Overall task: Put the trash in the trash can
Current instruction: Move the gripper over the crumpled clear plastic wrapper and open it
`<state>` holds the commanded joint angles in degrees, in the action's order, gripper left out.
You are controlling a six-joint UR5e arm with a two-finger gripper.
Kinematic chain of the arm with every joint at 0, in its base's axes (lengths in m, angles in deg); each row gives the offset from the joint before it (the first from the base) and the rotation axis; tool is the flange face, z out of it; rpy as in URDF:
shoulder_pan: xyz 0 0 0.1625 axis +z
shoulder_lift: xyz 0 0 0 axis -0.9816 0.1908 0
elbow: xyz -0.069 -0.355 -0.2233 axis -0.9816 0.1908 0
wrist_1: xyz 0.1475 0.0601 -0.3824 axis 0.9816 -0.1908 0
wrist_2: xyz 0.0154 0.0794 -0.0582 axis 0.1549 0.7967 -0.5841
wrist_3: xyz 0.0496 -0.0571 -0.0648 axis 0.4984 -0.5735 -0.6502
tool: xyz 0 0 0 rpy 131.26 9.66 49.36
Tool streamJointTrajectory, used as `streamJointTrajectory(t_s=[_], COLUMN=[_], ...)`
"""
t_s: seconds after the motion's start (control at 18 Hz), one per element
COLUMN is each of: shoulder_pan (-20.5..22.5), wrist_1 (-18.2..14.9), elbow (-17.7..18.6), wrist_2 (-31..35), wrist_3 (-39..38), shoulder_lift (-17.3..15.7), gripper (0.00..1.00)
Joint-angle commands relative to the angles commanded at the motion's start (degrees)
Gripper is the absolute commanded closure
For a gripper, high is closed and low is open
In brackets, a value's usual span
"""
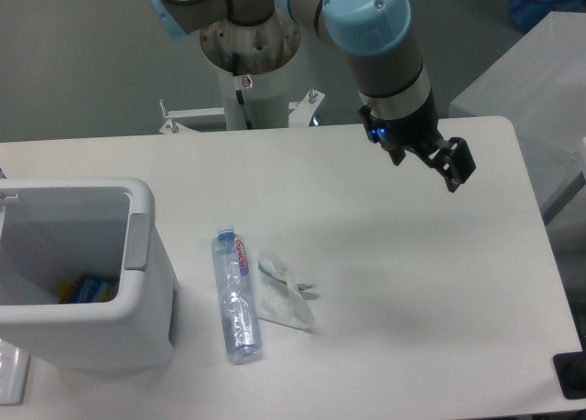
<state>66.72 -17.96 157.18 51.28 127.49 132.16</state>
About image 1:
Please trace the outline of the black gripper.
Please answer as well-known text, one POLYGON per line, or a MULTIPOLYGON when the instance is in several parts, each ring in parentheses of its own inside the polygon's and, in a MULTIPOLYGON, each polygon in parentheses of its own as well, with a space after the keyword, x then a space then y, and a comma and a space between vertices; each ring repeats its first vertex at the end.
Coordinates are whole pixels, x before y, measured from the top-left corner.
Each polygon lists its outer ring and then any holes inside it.
POLYGON ((379 144, 395 166, 402 163, 407 152, 412 153, 443 177, 450 193, 464 184, 476 169, 467 142, 460 137, 445 139, 439 132, 433 91, 413 113, 398 119, 379 118, 366 104, 358 113, 368 140, 379 144))

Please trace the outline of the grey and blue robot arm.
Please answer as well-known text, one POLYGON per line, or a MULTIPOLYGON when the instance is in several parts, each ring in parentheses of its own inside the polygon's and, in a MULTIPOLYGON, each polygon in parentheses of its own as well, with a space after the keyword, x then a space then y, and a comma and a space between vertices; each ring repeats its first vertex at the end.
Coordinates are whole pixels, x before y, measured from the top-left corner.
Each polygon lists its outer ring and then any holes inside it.
POLYGON ((408 0, 149 2, 170 35, 198 35, 220 76, 229 129, 288 126, 282 72, 309 32, 349 68, 365 133, 394 164, 413 154, 441 174, 449 191, 475 170, 466 141, 439 132, 408 0))

